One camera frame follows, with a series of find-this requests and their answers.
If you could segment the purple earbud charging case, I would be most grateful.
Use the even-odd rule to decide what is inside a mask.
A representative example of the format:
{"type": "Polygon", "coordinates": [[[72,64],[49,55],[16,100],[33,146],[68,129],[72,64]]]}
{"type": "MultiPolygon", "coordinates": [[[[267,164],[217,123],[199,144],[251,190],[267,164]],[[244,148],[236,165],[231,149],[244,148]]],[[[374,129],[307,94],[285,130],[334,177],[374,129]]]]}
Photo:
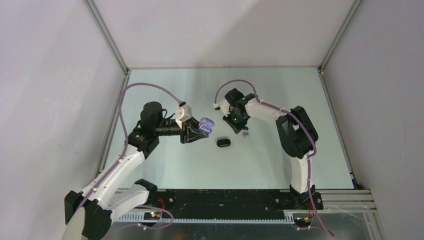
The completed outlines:
{"type": "Polygon", "coordinates": [[[211,134],[214,126],[214,121],[207,117],[202,117],[198,123],[198,129],[205,134],[211,134]]]}

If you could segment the black earbud charging case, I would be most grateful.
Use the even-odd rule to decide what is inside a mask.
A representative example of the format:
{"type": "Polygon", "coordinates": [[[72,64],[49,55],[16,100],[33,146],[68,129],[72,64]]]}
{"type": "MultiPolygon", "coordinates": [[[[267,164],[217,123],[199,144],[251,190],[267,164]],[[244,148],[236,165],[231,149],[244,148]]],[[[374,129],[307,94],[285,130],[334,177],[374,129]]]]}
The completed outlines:
{"type": "Polygon", "coordinates": [[[226,148],[226,147],[229,147],[230,145],[231,145],[231,140],[230,139],[228,139],[228,138],[222,138],[222,139],[218,139],[217,141],[216,141],[216,145],[219,147],[219,148],[226,148]]]}

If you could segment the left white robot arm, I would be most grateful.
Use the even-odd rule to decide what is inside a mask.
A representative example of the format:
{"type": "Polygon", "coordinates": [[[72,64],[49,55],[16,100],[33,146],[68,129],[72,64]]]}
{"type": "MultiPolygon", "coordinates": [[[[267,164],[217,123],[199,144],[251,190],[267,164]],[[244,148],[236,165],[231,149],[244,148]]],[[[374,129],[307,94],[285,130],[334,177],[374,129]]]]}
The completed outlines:
{"type": "Polygon", "coordinates": [[[215,125],[207,117],[196,120],[185,102],[168,118],[164,117],[165,111],[159,102],[146,103],[140,120],[125,138],[122,153],[83,190],[70,191],[66,195],[66,229],[62,239],[100,240],[117,219],[141,205],[157,213],[163,212],[155,207],[157,186],[149,181],[140,179],[120,194],[116,191],[159,145],[161,136],[179,136],[182,144],[188,144],[207,138],[215,125]]]}

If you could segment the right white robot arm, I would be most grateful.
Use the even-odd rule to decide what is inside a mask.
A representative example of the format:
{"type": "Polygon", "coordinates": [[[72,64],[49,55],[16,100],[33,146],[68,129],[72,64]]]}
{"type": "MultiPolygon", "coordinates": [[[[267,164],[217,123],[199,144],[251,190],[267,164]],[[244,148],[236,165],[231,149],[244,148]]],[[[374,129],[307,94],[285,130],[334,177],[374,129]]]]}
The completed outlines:
{"type": "Polygon", "coordinates": [[[222,111],[222,119],[236,134],[246,128],[251,118],[274,124],[281,147],[290,156],[291,204],[297,209],[314,208],[311,158],[317,152],[319,136],[306,110],[301,106],[289,110],[276,107],[259,100],[253,93],[243,95],[236,88],[227,92],[224,99],[215,102],[213,107],[222,111]]]}

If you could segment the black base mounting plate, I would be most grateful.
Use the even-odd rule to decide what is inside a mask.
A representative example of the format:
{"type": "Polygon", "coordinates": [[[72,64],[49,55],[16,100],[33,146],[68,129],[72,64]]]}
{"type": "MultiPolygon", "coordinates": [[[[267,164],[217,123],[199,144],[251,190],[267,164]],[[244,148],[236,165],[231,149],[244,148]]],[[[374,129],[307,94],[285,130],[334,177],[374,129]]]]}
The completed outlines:
{"type": "Polygon", "coordinates": [[[323,210],[320,193],[280,189],[160,189],[147,205],[164,208],[175,220],[283,220],[285,211],[323,210]]]}

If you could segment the aluminium frame rail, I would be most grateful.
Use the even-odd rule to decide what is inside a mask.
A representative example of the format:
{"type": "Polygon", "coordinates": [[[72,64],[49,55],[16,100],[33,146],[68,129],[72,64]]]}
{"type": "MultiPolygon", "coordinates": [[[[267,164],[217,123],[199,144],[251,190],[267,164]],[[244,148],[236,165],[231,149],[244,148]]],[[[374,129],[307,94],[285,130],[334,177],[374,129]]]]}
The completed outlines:
{"type": "Polygon", "coordinates": [[[119,89],[123,90],[128,84],[128,78],[130,75],[129,67],[126,64],[124,57],[119,50],[118,45],[112,36],[112,33],[109,30],[96,2],[94,0],[84,0],[83,2],[123,74],[123,80],[119,85],[119,89]]]}

